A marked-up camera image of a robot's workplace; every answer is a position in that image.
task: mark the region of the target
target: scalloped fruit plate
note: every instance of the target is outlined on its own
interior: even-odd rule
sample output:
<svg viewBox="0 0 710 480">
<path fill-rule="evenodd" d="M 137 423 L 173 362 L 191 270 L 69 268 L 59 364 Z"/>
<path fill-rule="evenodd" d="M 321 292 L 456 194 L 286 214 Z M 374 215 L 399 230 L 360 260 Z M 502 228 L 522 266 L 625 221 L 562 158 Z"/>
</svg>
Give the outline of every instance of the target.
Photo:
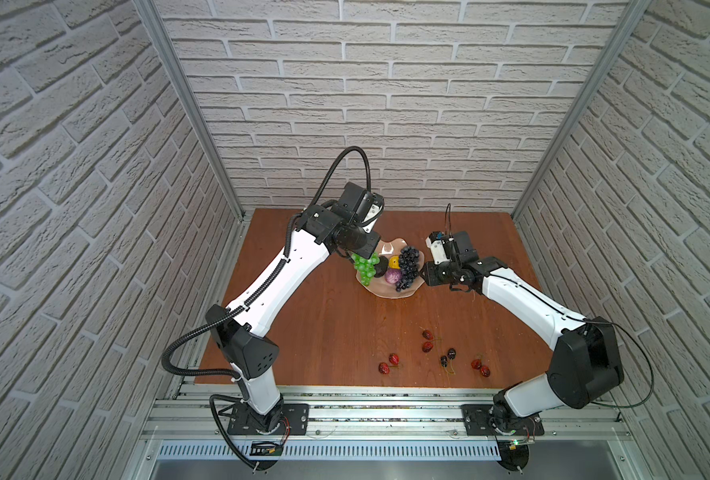
<svg viewBox="0 0 710 480">
<path fill-rule="evenodd" d="M 392 255 L 399 255 L 400 250 L 402 250 L 402 248 L 406 245 L 407 242 L 402 238 L 395 238 L 389 243 L 382 240 L 379 241 L 378 245 L 376 245 L 376 254 L 379 256 L 384 255 L 389 258 Z M 421 250 L 418 251 L 418 265 L 419 268 L 424 265 L 424 252 L 422 252 Z M 362 287 L 368 290 L 370 293 L 373 293 L 376 296 L 380 296 L 381 298 L 406 298 L 408 296 L 413 295 L 420 286 L 424 285 L 424 279 L 418 276 L 416 280 L 413 281 L 411 288 L 403 290 L 402 292 L 396 292 L 395 286 L 391 283 L 387 283 L 387 281 L 384 280 L 383 276 L 371 279 L 371 283 L 368 286 L 365 286 L 360 283 L 357 279 L 357 276 L 358 273 L 355 272 L 355 281 L 357 283 L 362 285 Z"/>
</svg>

